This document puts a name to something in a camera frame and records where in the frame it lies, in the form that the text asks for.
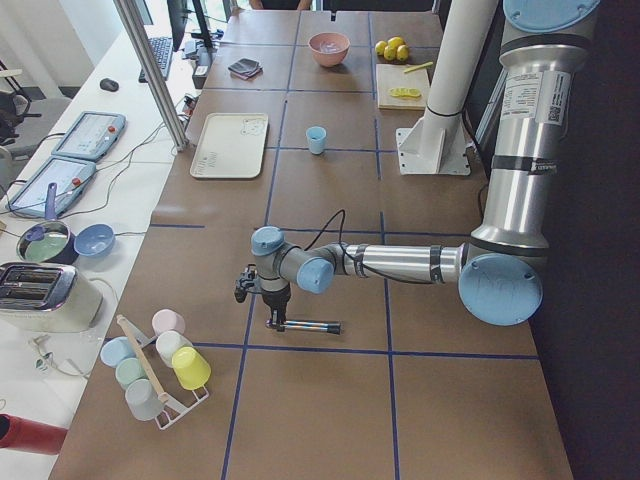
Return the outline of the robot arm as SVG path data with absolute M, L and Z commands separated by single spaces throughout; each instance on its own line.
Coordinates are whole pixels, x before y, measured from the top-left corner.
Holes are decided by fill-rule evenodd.
M 424 115 L 397 132 L 404 174 L 449 173 L 461 112 L 489 31 L 502 10 L 499 60 L 506 84 L 482 223 L 458 247 L 349 245 L 301 248 L 281 229 L 264 226 L 251 238 L 254 260 L 237 279 L 235 298 L 258 295 L 268 326 L 318 331 L 293 321 L 293 287 L 324 292 L 338 275 L 378 276 L 409 284 L 453 282 L 466 309 L 493 325 L 529 319 L 543 299 L 548 242 L 541 228 L 556 152 L 567 121 L 574 73 L 591 47 L 595 1 L 455 1 L 452 3 Z

